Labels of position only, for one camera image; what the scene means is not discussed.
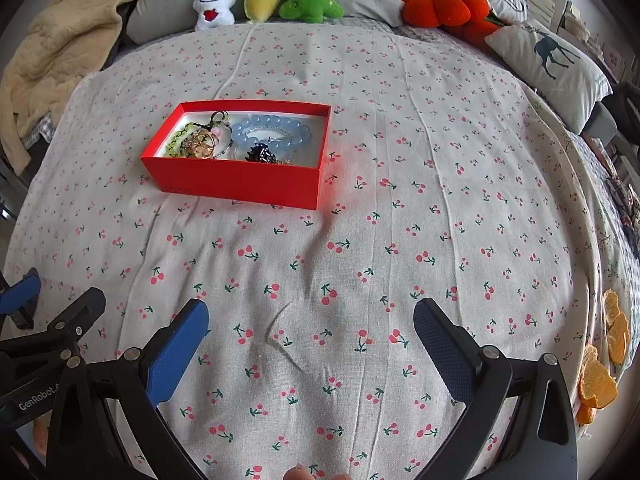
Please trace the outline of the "left human hand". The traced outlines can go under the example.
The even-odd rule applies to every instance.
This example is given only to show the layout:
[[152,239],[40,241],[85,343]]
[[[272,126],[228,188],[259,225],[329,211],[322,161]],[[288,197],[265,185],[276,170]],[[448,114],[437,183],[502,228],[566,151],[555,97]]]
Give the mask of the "left human hand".
[[51,412],[45,412],[43,415],[17,429],[22,440],[43,465],[47,463],[50,420]]

